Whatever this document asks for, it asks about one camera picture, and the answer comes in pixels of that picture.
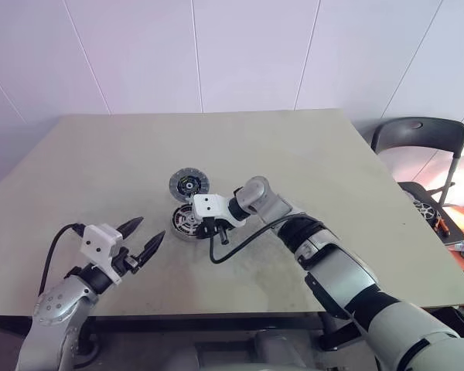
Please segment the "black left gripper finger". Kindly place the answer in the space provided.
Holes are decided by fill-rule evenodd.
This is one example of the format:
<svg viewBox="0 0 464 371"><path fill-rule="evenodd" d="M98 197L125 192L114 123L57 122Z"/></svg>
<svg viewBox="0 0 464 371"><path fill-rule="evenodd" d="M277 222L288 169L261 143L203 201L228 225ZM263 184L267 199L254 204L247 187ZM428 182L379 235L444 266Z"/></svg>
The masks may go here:
<svg viewBox="0 0 464 371"><path fill-rule="evenodd" d="M144 218L142 216L135 217L116 228L116 230L122 235L122 239L127 239L131 234L135 232L138 226L142 223Z"/></svg>
<svg viewBox="0 0 464 371"><path fill-rule="evenodd" d="M153 255L158 251L164 237L165 231L163 230L147 242L143 251L135 258L136 266L134 271L141 269L153 257Z"/></svg>

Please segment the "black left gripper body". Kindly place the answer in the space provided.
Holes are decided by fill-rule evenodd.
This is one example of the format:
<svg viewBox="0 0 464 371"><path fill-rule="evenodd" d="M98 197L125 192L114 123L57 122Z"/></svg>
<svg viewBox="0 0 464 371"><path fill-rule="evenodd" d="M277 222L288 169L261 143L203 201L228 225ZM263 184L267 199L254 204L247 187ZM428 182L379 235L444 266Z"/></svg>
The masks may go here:
<svg viewBox="0 0 464 371"><path fill-rule="evenodd" d="M142 264L137 257L129 254L128 248L121 247L118 254L112 258L111 267L117 275L126 275L128 272L136 274Z"/></svg>

